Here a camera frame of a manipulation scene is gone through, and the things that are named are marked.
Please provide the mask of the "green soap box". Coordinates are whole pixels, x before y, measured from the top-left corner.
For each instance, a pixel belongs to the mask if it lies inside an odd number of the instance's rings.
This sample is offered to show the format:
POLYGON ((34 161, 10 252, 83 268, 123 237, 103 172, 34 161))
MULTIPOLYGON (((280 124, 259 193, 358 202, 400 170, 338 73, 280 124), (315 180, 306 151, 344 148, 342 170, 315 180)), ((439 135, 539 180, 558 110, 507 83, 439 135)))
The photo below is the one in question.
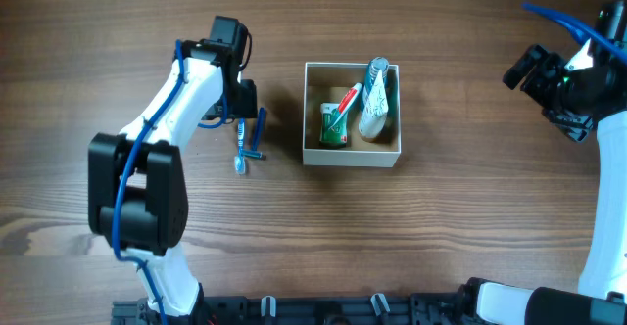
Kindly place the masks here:
POLYGON ((348 144, 347 115, 339 112, 337 103, 322 103, 320 112, 319 144, 328 148, 345 147, 348 144))

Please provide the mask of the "teal mouthwash bottle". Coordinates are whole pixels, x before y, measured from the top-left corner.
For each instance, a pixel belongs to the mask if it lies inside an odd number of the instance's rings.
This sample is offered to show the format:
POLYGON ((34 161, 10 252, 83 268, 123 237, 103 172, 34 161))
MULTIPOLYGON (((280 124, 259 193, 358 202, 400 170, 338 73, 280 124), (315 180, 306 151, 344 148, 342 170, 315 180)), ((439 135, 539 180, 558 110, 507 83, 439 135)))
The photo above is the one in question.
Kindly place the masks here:
POLYGON ((370 91, 376 80, 377 75, 382 73, 382 80, 384 82, 384 88, 386 90, 386 94, 389 94, 390 90, 388 88, 388 70, 390 67, 389 61, 384 57, 376 57, 369 61, 367 65, 366 74, 364 76, 363 81, 363 89, 362 89, 362 97, 360 102, 360 110, 364 109, 364 106, 369 97, 370 91))

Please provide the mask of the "white lotion tube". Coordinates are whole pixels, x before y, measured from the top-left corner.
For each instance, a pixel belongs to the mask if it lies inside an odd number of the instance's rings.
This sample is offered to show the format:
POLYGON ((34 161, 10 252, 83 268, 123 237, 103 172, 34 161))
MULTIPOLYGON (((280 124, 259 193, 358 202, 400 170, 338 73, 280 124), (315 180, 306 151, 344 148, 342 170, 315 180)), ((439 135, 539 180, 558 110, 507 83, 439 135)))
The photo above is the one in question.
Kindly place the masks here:
POLYGON ((371 91, 362 110, 358 130, 366 141, 374 141, 386 122, 389 106, 383 74, 380 70, 372 84, 371 91))

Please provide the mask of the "teal toothpaste tube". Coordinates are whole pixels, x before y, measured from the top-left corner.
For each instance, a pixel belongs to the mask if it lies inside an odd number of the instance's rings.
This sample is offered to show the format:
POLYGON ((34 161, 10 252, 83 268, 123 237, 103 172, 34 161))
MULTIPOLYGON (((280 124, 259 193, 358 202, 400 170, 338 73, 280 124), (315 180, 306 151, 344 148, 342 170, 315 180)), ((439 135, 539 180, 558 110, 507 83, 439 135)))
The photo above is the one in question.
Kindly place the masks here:
POLYGON ((325 125, 326 130, 330 130, 335 126, 350 110, 351 106, 359 98, 363 89, 361 83, 356 83, 342 98, 338 107, 332 111, 329 122, 325 125))

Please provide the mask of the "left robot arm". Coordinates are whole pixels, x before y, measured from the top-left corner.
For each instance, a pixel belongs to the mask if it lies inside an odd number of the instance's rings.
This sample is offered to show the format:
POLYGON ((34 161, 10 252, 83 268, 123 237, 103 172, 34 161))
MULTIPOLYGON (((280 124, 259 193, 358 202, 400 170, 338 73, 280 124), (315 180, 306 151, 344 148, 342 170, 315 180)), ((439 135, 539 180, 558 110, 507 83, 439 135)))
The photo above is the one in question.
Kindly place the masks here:
POLYGON ((180 242, 189 212, 181 156, 196 129, 257 117, 256 85, 242 76, 251 51, 245 25, 215 17, 209 37, 176 41, 169 77, 142 114, 88 145, 88 224, 135 267, 147 293, 140 321, 217 323, 180 242))

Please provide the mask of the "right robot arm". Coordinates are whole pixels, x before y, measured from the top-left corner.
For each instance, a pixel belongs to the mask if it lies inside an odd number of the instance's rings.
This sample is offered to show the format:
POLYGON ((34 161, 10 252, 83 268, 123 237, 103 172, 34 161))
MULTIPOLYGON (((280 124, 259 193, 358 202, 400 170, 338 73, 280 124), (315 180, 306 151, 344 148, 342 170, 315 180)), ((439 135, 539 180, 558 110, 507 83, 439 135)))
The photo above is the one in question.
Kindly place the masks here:
POLYGON ((626 322, 626 3, 603 4, 594 25, 555 9, 524 9, 566 29, 579 50, 570 59, 531 45, 504 74, 564 136, 596 138, 599 186, 593 235, 573 292, 471 279, 459 290, 454 321, 476 324, 626 322))

